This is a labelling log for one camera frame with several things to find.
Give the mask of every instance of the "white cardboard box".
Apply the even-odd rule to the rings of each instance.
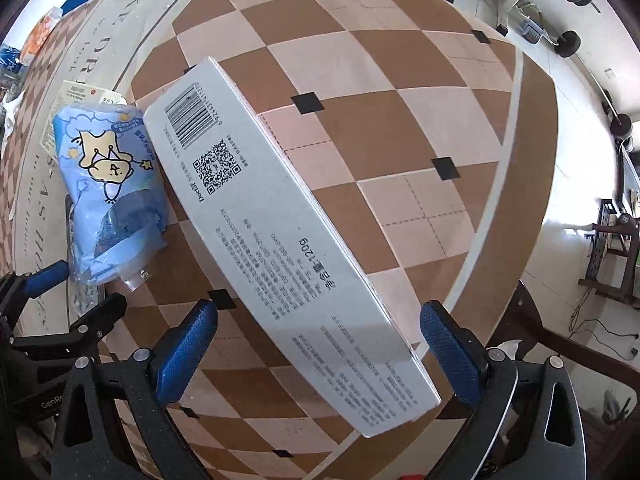
[[[284,356],[364,436],[440,403],[308,187],[212,59],[145,113],[187,215]]]

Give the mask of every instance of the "qr code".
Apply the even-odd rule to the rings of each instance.
[[[242,171],[225,139],[195,160],[193,167],[210,195]]]

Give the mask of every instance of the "screw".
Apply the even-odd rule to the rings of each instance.
[[[562,368],[564,366],[562,359],[557,355],[553,355],[549,358],[549,364],[552,365],[553,368]]]
[[[499,348],[489,348],[489,359],[491,359],[491,361],[504,361],[505,355],[504,352],[502,350],[500,350]]]
[[[76,359],[76,368],[85,368],[89,364],[89,358],[86,356]]]
[[[141,363],[142,361],[146,361],[149,359],[149,350],[146,348],[138,348],[135,352],[133,352],[133,358]]]

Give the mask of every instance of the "cartoon bear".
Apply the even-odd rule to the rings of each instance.
[[[150,160],[136,161],[130,153],[121,152],[116,134],[111,130],[97,137],[89,131],[78,133],[80,136],[73,139],[82,146],[82,158],[78,165],[86,169],[95,181],[104,182],[105,202],[116,202],[122,183],[133,174],[132,162],[139,164],[143,170],[153,169]]]

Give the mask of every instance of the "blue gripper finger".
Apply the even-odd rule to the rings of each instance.
[[[150,366],[160,406],[180,400],[217,328],[216,304],[200,300],[179,326],[162,336]]]
[[[420,330],[424,339],[456,396],[474,408],[482,396],[481,372],[452,332],[452,326],[457,327],[443,306],[430,301],[422,306]]]
[[[24,282],[23,293],[28,298],[37,298],[68,277],[69,266],[65,260],[60,260],[29,276]]]

